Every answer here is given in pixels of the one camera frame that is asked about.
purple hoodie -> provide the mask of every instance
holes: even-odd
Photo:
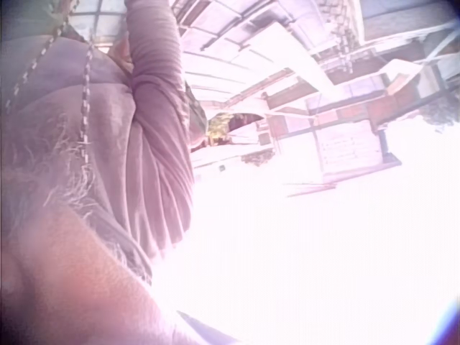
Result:
[[[168,0],[129,0],[126,6],[132,79],[102,52],[95,51],[91,63],[90,223],[146,266],[188,230],[193,174],[180,40]],[[48,38],[2,43],[3,101]],[[87,50],[58,39],[23,87],[16,111],[51,119],[65,114],[78,137]]]

raised arm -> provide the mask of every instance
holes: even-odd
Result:
[[[125,3],[145,213],[150,231],[166,232],[174,244],[190,226],[193,186],[178,28],[168,0]],[[158,235],[156,240],[160,248],[168,241]]]

beam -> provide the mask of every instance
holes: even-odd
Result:
[[[204,51],[208,49],[210,46],[212,46],[214,43],[217,41],[223,39],[229,32],[230,30],[240,27],[243,24],[251,22],[255,17],[259,16],[261,13],[268,11],[271,9],[274,5],[277,4],[276,0],[262,0],[262,3],[255,4],[252,8],[248,9],[246,12],[244,12],[241,17],[239,17],[236,21],[231,22],[229,25],[227,25],[222,31],[218,33],[218,37],[213,38],[211,41],[206,43],[204,46],[201,47],[201,51]]]
[[[380,74],[381,69],[386,64],[394,59],[417,61],[425,58],[423,46],[419,42],[413,42],[409,45],[403,46],[400,49],[373,57],[368,60],[363,60],[355,64],[353,73],[348,73],[342,70],[336,70],[328,73],[327,76],[334,85],[349,83],[357,78],[362,78],[367,75]],[[288,104],[307,98],[314,93],[318,92],[311,84],[302,82],[294,86],[286,88],[267,99],[268,106],[271,110],[278,110]]]
[[[293,70],[321,92],[334,97],[334,85],[323,68],[280,23],[272,23],[248,40],[247,44],[251,46],[251,50]]]
[[[442,30],[429,34],[423,41],[427,60],[438,56],[444,48],[449,46],[460,35],[460,28],[454,30]]]
[[[310,114],[318,115],[321,113],[325,113],[327,111],[345,108],[347,106],[352,106],[354,104],[365,103],[365,102],[371,101],[376,98],[381,98],[385,96],[385,94],[386,94],[385,90],[374,91],[374,92],[368,93],[367,95],[351,97],[348,99],[344,99],[343,101],[330,103],[330,104],[327,104],[319,108],[309,109],[309,112]]]
[[[256,93],[259,93],[260,91],[263,91],[269,86],[276,84],[279,81],[282,81],[292,75],[294,75],[294,72],[289,68],[285,68],[284,70],[276,72],[275,74],[272,74],[270,77],[264,79],[263,81],[260,81],[257,84],[251,86],[250,88],[247,88],[246,90],[242,91],[239,95],[230,98],[226,102],[225,106],[232,107],[235,104],[244,101],[245,99],[255,95]]]

roof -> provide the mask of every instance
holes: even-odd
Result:
[[[424,44],[407,38],[458,25],[445,1],[404,0],[387,10],[371,6],[378,13],[369,13],[372,0],[335,2],[338,17],[332,0],[170,0],[185,78],[208,118],[222,111],[299,115],[309,95],[333,98],[334,85],[386,73],[382,68],[392,59],[426,58]],[[86,38],[92,30],[96,44],[107,49],[125,30],[124,13],[124,0],[82,0],[70,23]],[[411,14],[417,20],[405,19]],[[382,25],[390,17],[395,25]],[[392,44],[383,47],[388,37]],[[382,49],[398,47],[399,54],[380,56]]]

ceiling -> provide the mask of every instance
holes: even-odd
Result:
[[[401,4],[393,0],[170,0],[170,3],[178,19],[185,77],[208,118],[223,109],[268,114],[274,109],[269,98],[283,92],[292,95],[291,88],[300,88],[299,91],[309,88],[301,94],[319,92],[325,95],[324,100],[333,103],[334,97],[341,94],[335,85],[371,74],[345,71],[350,60],[363,61],[403,45],[409,47],[414,37],[429,33],[423,30],[414,33],[414,28],[424,29],[424,23],[416,20],[395,21],[394,25],[386,21],[382,25],[386,16],[397,17],[398,11],[408,15],[412,6],[419,6],[414,11],[423,10],[424,14],[434,13],[427,6],[447,13],[443,1],[431,0],[405,0]],[[336,8],[341,9],[340,13],[334,12]],[[93,32],[96,45],[107,50],[125,30],[125,11],[124,0],[81,0],[70,23],[87,39]],[[448,17],[442,21],[442,25],[448,22]],[[439,29],[439,24],[434,21],[427,25]],[[409,34],[395,37],[395,28]],[[379,39],[372,43],[371,51],[365,42],[364,29],[373,37],[387,35],[392,43],[383,47],[386,40]],[[346,41],[338,40],[338,30],[348,32]],[[372,73],[382,73],[385,59],[374,62]],[[354,63],[355,69],[360,69],[359,64]],[[337,70],[342,75],[334,77],[331,73]],[[289,102],[290,109],[305,109],[305,96],[296,99],[293,97]]]
[[[265,54],[267,42],[260,42],[259,49],[248,44],[273,22],[279,23],[278,33],[284,31],[302,50],[335,45],[310,0],[177,0],[172,8],[180,25],[186,78],[201,101],[228,101],[287,67]],[[96,44],[105,47],[119,35],[124,12],[124,0],[82,0],[70,23],[85,38],[92,30]],[[268,45],[274,47],[273,41]]]

